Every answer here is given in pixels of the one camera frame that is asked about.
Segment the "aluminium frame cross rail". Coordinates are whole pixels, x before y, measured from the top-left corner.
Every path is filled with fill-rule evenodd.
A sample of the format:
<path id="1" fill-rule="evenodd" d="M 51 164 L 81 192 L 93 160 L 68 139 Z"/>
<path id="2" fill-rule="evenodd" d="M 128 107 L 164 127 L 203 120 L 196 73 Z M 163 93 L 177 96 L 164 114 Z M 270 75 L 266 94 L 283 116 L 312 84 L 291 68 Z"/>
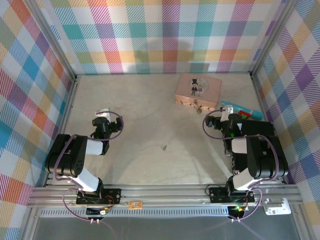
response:
<path id="1" fill-rule="evenodd" d="M 53 184 L 33 189 L 28 207 L 57 208 L 69 207 L 103 207 L 103 203 L 89 200 L 78 201 L 74 191 L 69 191 L 71 185 Z M 120 200 L 116 207 L 128 207 L 131 202 L 141 202 L 143 207 L 198 207 L 210 206 L 209 187 L 205 184 L 115 184 L 106 185 L 107 189 L 120 189 L 116 194 Z M 254 200 L 231 200 L 217 202 L 221 206 L 254 206 L 259 199 L 279 203 L 283 198 L 290 204 L 302 204 L 302 197 L 298 187 L 292 184 L 262 184 L 251 194 Z"/>

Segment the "teal marker pen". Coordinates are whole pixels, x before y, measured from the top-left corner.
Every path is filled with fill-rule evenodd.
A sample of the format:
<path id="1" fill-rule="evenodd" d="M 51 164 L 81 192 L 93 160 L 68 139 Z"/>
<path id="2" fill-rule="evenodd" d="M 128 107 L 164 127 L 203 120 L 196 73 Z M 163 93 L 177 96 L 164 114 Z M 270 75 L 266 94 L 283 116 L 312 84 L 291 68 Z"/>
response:
<path id="1" fill-rule="evenodd" d="M 244 113 L 247 113 L 255 120 L 262 120 L 264 118 L 264 114 L 260 111 L 257 111 L 257 110 L 252 110 L 250 108 L 247 108 L 247 107 L 244 107 L 244 106 L 232 103 L 232 102 L 228 102 L 228 101 L 221 101 L 221 104 L 223 106 L 232 106 L 233 110 L 236 112 L 242 111 Z"/>

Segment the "aluminium frame corner post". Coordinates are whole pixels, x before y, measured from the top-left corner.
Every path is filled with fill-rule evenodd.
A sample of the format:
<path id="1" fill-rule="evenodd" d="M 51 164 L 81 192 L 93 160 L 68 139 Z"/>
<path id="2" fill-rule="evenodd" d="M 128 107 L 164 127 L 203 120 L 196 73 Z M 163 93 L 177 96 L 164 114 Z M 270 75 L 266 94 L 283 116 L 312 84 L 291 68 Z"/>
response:
<path id="1" fill-rule="evenodd" d="M 59 45 L 59 42 L 54 35 L 50 25 L 48 24 L 46 18 L 44 17 L 40 7 L 38 6 L 36 0 L 23 0 L 26 4 L 28 10 L 35 18 L 38 26 L 40 27 L 44 37 L 52 47 L 54 53 L 56 54 L 58 60 L 60 61 L 62 67 L 65 69 L 67 75 L 72 79 L 73 82 L 77 81 L 77 75 L 73 71 L 66 55 L 64 54 L 62 48 Z"/>
<path id="2" fill-rule="evenodd" d="M 283 28 L 285 27 L 289 17 L 291 16 L 298 2 L 299 0 L 285 1 L 283 9 L 279 13 L 277 21 L 273 24 L 270 34 L 268 35 L 268 38 L 266 39 L 265 44 L 262 47 L 259 55 L 257 56 L 257 60 L 255 61 L 252 70 L 249 71 L 252 79 L 258 74 L 259 70 L 262 68 L 264 62 L 267 59 L 268 54 L 270 53 L 273 45 L 278 39 Z"/>

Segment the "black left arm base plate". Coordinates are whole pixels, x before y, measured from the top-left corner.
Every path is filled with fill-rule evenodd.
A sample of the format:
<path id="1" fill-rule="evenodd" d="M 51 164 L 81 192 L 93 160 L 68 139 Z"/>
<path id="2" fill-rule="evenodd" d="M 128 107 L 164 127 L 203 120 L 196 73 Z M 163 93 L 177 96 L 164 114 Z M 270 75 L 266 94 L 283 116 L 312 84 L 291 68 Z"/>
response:
<path id="1" fill-rule="evenodd" d="M 120 188 L 103 188 L 99 192 L 77 191 L 77 205 L 118 205 L 121 200 Z"/>

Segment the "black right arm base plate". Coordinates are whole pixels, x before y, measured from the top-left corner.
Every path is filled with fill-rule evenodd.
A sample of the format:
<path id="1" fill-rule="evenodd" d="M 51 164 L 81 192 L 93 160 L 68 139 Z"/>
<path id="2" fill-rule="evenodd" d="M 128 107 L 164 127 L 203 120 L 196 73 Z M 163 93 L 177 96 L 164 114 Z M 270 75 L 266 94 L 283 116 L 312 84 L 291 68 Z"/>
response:
<path id="1" fill-rule="evenodd" d="M 245 204 L 255 202 L 255 196 L 252 191 L 231 191 L 226 187 L 210 187 L 209 198 L 212 204 Z"/>

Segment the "white plastic bracket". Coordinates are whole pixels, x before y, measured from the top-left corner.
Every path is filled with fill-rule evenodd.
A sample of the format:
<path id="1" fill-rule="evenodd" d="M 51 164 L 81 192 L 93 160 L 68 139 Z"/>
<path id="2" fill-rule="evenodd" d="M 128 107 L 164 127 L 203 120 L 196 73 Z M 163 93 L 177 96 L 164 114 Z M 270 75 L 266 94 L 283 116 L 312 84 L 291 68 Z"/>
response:
<path id="1" fill-rule="evenodd" d="M 286 198 L 272 200 L 267 198 L 263 202 L 265 214 L 268 216 L 290 215 L 292 213 L 289 202 Z"/>

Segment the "aluminium frame side rail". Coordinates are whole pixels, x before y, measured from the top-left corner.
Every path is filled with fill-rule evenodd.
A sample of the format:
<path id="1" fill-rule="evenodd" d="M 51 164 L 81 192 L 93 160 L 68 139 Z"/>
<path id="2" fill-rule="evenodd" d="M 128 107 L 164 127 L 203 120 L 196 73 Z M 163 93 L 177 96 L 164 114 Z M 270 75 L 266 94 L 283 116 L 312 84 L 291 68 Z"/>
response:
<path id="1" fill-rule="evenodd" d="M 81 77 L 76 76 L 76 79 L 72 82 L 70 93 L 69 93 L 69 96 L 67 99 L 66 106 L 64 108 L 61 122 L 60 122 L 60 126 L 59 126 L 58 131 L 55 136 L 57 136 L 58 134 L 64 134 L 66 131 L 68 121 L 69 121 L 69 118 L 70 118 L 70 115 L 71 115 L 71 112 L 72 112 L 72 109 L 74 106 L 74 101 L 75 101 L 75 97 L 77 94 L 80 80 L 81 80 Z"/>
<path id="2" fill-rule="evenodd" d="M 267 105 L 267 102 L 266 102 L 265 97 L 263 95 L 263 92 L 261 91 L 261 85 L 258 80 L 258 77 L 255 76 L 254 74 L 251 74 L 250 78 L 251 78 L 251 82 L 253 84 L 253 88 L 255 90 L 255 94 L 256 94 L 257 100 L 259 102 L 261 111 L 264 115 L 263 119 L 268 122 L 274 123 L 274 120 L 271 116 L 271 113 L 268 110 L 268 105 Z"/>

